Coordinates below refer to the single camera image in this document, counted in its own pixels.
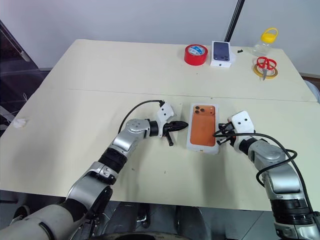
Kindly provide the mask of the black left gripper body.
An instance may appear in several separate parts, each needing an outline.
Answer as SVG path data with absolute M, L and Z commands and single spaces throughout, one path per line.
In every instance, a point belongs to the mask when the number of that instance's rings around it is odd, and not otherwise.
M 173 122 L 169 122 L 169 123 L 166 123 L 162 129 L 162 136 L 166 138 L 168 145 L 170 147 L 172 147 L 174 145 L 173 140 L 170 135 L 170 133 L 174 131 L 174 126 L 175 125 Z

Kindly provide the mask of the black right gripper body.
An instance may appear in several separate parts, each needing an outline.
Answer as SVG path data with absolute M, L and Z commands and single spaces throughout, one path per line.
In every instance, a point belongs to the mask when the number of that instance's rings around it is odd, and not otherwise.
M 232 122 L 228 122 L 228 127 L 226 127 L 226 128 L 219 128 L 220 133 L 221 133 L 222 135 L 231 135 L 231 134 L 234 134 L 234 133 L 235 133 L 234 129 L 235 129 L 235 128 L 234 128 L 234 125 L 232 124 Z M 231 146 L 233 146 L 234 143 L 235 143 L 236 137 L 235 137 L 235 136 L 228 136 L 228 137 L 229 137 L 229 141 L 227 141 L 227 142 L 229 142 L 229 144 L 230 144 Z

